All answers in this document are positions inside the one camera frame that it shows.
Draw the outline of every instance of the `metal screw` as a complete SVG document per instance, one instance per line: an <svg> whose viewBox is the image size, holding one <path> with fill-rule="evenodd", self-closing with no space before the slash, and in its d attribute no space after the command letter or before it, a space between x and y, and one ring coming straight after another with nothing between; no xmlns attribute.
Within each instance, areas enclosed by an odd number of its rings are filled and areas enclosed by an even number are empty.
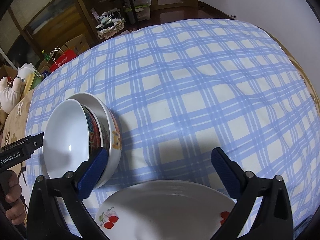
<svg viewBox="0 0 320 240"><path fill-rule="evenodd" d="M283 178L282 178L280 175L276 175L276 180L277 180L277 181L282 181Z"/></svg>
<svg viewBox="0 0 320 240"><path fill-rule="evenodd" d="M67 179L70 179L73 177L73 174L75 174L73 171L68 171L66 172L66 174L64 175Z"/></svg>
<svg viewBox="0 0 320 240"><path fill-rule="evenodd" d="M248 178L253 178L254 173L253 173L252 171L246 171L246 172L245 172L245 175L246 175Z"/></svg>
<svg viewBox="0 0 320 240"><path fill-rule="evenodd" d="M40 175L40 176L37 177L36 181L40 182L40 181L43 180L43 178L44 178L44 176L43 176L43 175Z"/></svg>

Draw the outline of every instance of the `plaid tablecloth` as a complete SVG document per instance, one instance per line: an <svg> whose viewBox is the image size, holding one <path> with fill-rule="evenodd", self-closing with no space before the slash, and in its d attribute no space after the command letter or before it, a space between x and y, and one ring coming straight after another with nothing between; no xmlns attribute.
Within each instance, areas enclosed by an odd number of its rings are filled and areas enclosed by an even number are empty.
<svg viewBox="0 0 320 240"><path fill-rule="evenodd" d="M84 201L92 216L115 191L147 180L189 180L225 193L210 162L217 146L244 170L284 177L295 225L320 203L314 102L279 45L254 25L184 20L105 41L36 88L26 135L44 131L53 109L77 92L100 98L122 130L115 174ZM27 161L30 188L44 169L40 149Z"/></svg>

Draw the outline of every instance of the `hand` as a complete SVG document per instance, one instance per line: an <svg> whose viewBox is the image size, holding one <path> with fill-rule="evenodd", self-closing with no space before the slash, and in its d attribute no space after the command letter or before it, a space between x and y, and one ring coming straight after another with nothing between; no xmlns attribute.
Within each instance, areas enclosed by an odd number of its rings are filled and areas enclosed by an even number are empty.
<svg viewBox="0 0 320 240"><path fill-rule="evenodd" d="M22 188L19 185L17 174L12 171L11 177L9 178L9 193L5 196L5 200L8 203L13 203L12 208L6 211L5 215L11 220L12 224L19 225L26 218L24 211L24 205L20 199Z"/></svg>

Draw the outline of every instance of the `blue gripper pad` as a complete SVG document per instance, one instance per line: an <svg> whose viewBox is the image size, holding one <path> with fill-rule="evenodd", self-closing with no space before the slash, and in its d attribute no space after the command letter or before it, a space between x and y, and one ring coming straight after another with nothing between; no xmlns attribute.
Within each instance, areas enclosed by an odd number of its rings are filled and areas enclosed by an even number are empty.
<svg viewBox="0 0 320 240"><path fill-rule="evenodd" d="M95 159L85 171L83 176L78 180L78 198L83 200L90 196L94 186L97 184L104 169L107 166L109 153L102 148L96 155Z"/></svg>
<svg viewBox="0 0 320 240"><path fill-rule="evenodd" d="M226 188L231 198L240 199L241 197L241 184L230 169L230 166L221 156L219 151L215 148L211 152L211 163L218 173L224 187Z"/></svg>

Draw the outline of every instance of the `red paper bag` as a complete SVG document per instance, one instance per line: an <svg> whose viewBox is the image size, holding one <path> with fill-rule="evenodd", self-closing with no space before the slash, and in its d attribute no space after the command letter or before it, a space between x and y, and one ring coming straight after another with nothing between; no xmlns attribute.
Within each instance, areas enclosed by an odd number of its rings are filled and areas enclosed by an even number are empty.
<svg viewBox="0 0 320 240"><path fill-rule="evenodd" d="M54 58L54 53L56 51L61 53L61 56L57 60ZM65 52L63 52L62 49L59 48L55 48L53 51L51 51L50 55L53 57L54 61L54 63L50 67L51 72L55 71L63 64L68 63L70 60L73 60L77 56L72 49L67 49Z"/></svg>

